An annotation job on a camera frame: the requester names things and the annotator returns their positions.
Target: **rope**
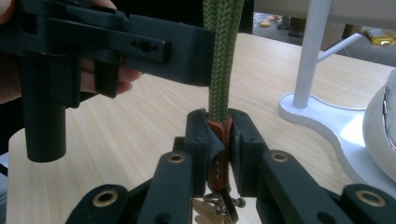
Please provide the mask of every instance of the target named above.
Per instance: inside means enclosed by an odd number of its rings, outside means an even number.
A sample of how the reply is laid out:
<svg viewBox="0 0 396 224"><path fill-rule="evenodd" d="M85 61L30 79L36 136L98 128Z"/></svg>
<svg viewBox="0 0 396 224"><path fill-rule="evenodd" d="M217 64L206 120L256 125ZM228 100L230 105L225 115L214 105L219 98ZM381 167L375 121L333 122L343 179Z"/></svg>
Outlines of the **rope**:
<svg viewBox="0 0 396 224"><path fill-rule="evenodd" d="M225 122L228 116L233 51L244 0L204 0L204 26L216 32L209 118Z"/></svg>

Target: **wooden table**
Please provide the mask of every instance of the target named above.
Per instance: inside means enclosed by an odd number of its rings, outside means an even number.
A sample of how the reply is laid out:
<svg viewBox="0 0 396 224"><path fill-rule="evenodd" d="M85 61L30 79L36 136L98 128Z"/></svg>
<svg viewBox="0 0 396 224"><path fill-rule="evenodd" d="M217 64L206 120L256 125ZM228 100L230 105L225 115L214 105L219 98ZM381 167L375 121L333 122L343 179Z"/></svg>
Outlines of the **wooden table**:
<svg viewBox="0 0 396 224"><path fill-rule="evenodd" d="M300 53L298 46L239 35L230 108L250 115L269 148L288 151L321 186L340 193L350 180L331 144L277 112L282 95L294 91ZM333 55L318 65L312 93L330 104L365 108L391 69ZM28 161L24 131L16 133L10 140L7 223L64 223L91 189L132 189L151 178L175 136L184 136L188 113L207 107L207 100L208 88L143 75L115 100L97 96L68 109L67 154L57 161ZM240 223L260 222L254 199L238 211Z"/></svg>

